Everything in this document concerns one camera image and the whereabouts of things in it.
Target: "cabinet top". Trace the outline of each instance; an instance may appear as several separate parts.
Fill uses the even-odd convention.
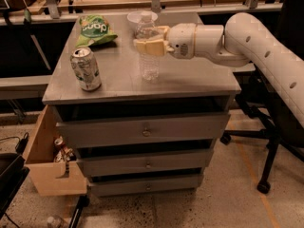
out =
[[[133,46],[133,31],[126,14],[107,15],[105,19],[118,34],[113,42],[93,47],[102,86],[86,92],[79,86],[69,61],[80,34],[78,21],[51,76],[43,103],[46,105],[85,104],[123,99],[176,98],[236,94],[240,91],[229,67],[217,66],[204,58],[181,60],[170,54],[161,57],[160,76],[155,84],[142,80],[139,53]],[[197,14],[165,13],[159,15],[158,25],[201,23]]]

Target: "speckled floor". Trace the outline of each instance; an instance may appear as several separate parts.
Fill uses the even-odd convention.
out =
[[[231,111],[229,128],[259,129],[239,110]],[[0,138],[22,138],[31,131],[37,112],[28,113],[23,124],[13,114],[0,115]],[[200,188],[147,195],[97,198],[79,221],[82,227],[100,228],[271,228],[304,227],[304,163],[279,148],[269,181],[272,190],[256,190],[267,150],[265,141],[234,138],[220,141]],[[16,140],[0,142],[0,152],[14,150]],[[70,221],[78,197],[40,197],[29,177],[9,207],[8,215],[22,228],[47,227],[48,216]],[[14,227],[6,217],[0,227]]]

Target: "green chip bag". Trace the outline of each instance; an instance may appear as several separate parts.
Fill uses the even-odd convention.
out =
[[[76,47],[89,47],[104,44],[117,38],[102,15],[88,15],[79,20],[81,33]]]

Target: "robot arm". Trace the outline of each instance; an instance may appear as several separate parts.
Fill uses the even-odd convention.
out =
[[[304,127],[304,62],[254,16],[237,13],[225,28],[180,24],[166,39],[176,58],[205,57],[229,67],[252,61]]]

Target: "aluminum can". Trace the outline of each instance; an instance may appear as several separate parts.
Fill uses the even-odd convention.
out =
[[[96,58],[89,47],[73,50],[70,62],[83,90],[91,91],[102,84]]]
[[[59,137],[59,138],[57,138],[55,141],[54,141],[54,145],[55,145],[55,148],[57,149],[57,150],[59,150],[59,149],[61,149],[63,146],[65,146],[66,144],[65,144],[65,142],[64,142],[64,140],[63,140],[63,137]]]

